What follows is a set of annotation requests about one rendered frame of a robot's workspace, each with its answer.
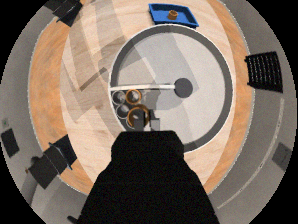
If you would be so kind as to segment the bronze ring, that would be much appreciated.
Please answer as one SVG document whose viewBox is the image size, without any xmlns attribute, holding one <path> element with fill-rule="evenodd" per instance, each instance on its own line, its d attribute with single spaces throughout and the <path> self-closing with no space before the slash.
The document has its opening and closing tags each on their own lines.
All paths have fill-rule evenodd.
<svg viewBox="0 0 298 224">
<path fill-rule="evenodd" d="M 132 127 L 134 128 L 134 124 L 133 124 L 133 121 L 134 121 L 134 117 L 133 117 L 133 109 L 142 109 L 142 111 L 145 111 L 146 112 L 146 121 L 145 121 L 145 127 L 146 125 L 148 125 L 149 123 L 149 109 L 145 107 L 144 104 L 137 104 L 137 105 L 134 105 L 134 107 L 132 109 L 130 109 L 129 113 L 128 113 L 128 123 L 130 125 L 132 125 Z"/>
<path fill-rule="evenodd" d="M 168 19 L 170 19 L 170 20 L 176 20 L 177 19 L 177 15 L 178 14 L 177 14 L 176 11 L 169 11 Z"/>
<path fill-rule="evenodd" d="M 140 93 L 140 100 L 138 100 L 138 101 L 132 101 L 132 100 L 130 100 L 130 92 L 132 92 L 132 91 L 137 91 L 137 89 L 129 89 L 129 91 L 126 92 L 126 96 L 125 96 L 126 97 L 126 101 L 128 101 L 129 104 L 137 104 L 138 101 L 141 100 L 141 97 L 142 97 L 141 92 L 140 91 L 137 91 L 138 93 Z"/>
</svg>

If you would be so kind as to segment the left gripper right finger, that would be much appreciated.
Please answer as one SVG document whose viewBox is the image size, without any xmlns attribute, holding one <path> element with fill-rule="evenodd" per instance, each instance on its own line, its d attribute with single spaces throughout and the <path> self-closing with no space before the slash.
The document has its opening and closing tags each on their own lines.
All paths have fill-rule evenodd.
<svg viewBox="0 0 298 224">
<path fill-rule="evenodd" d="M 156 119 L 153 109 L 149 109 L 149 127 L 150 131 L 160 131 L 160 119 Z"/>
</svg>

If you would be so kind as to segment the grey metal ring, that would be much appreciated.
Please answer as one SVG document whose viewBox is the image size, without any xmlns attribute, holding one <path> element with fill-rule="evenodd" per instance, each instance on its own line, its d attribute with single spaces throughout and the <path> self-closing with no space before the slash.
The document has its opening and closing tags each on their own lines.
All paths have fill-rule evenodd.
<svg viewBox="0 0 298 224">
<path fill-rule="evenodd" d="M 112 101 L 113 101 L 114 104 L 121 105 L 121 104 L 126 103 L 126 97 L 125 97 L 124 101 L 122 101 L 122 103 L 121 103 L 121 101 L 118 101 L 117 95 L 120 92 L 124 93 L 124 96 L 126 96 L 126 91 L 114 91 L 113 95 L 112 95 Z"/>
<path fill-rule="evenodd" d="M 132 109 L 132 105 L 130 105 L 129 103 L 124 103 L 121 105 L 125 105 L 125 107 L 129 109 L 129 111 L 130 109 Z M 118 107 L 116 108 L 116 115 L 120 117 L 120 119 L 126 119 L 126 116 L 128 115 L 125 115 L 125 113 L 121 112 L 121 105 L 118 105 Z"/>
<path fill-rule="evenodd" d="M 138 112 L 133 112 L 133 116 L 138 117 L 138 116 L 140 116 L 140 113 L 138 113 Z M 128 124 L 128 127 L 130 127 L 130 125 L 129 125 L 129 123 L 128 123 L 128 120 L 126 120 L 126 124 Z M 130 127 L 130 128 L 133 128 L 133 127 Z"/>
</svg>

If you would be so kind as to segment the blue shallow tray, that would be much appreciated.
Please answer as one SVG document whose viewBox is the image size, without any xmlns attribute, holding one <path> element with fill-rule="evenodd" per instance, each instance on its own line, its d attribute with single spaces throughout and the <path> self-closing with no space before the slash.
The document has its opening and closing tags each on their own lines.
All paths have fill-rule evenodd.
<svg viewBox="0 0 298 224">
<path fill-rule="evenodd" d="M 152 12 L 150 16 L 153 16 L 152 20 L 154 22 L 154 26 L 157 26 L 157 24 L 168 23 L 168 24 L 181 24 L 181 26 L 194 28 L 194 30 L 196 30 L 197 27 L 200 27 L 198 26 L 197 20 L 196 18 L 194 18 L 192 11 L 190 11 L 188 7 L 177 6 L 177 4 L 165 4 L 165 3 L 148 3 L 148 6 L 150 8 L 150 12 Z M 168 19 L 169 11 L 178 12 L 176 20 Z"/>
</svg>

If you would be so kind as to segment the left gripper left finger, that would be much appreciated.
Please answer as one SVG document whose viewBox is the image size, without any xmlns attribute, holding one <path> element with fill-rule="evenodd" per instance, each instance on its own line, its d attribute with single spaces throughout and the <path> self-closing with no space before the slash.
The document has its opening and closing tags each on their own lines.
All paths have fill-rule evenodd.
<svg viewBox="0 0 298 224">
<path fill-rule="evenodd" d="M 145 111 L 140 112 L 140 116 L 138 116 L 138 119 L 134 119 L 134 131 L 144 131 L 145 128 Z"/>
</svg>

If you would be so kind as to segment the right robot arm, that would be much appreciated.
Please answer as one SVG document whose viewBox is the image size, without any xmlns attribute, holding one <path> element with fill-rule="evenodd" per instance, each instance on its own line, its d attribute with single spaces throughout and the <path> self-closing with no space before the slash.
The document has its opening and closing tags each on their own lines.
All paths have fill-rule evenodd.
<svg viewBox="0 0 298 224">
<path fill-rule="evenodd" d="M 40 157 L 40 160 L 37 156 L 37 161 L 35 157 L 32 157 L 35 164 L 33 164 L 31 160 L 33 165 L 31 165 L 31 169 L 28 168 L 31 173 L 28 172 L 27 179 L 24 181 L 23 188 L 21 188 L 23 189 L 21 190 L 21 194 L 23 194 L 29 206 L 32 206 L 31 202 L 33 196 L 35 196 L 33 192 L 35 192 L 37 184 L 43 186 L 44 189 L 47 188 L 47 186 L 51 184 L 51 181 L 55 179 L 57 173 L 60 175 L 60 173 L 63 173 L 64 169 L 68 167 L 67 161 L 64 160 L 64 157 L 61 156 L 61 153 L 57 151 L 53 145 L 48 148 L 48 151 L 44 151 L 43 153 L 44 155 Z M 35 179 L 33 179 L 33 177 L 35 177 Z"/>
</svg>

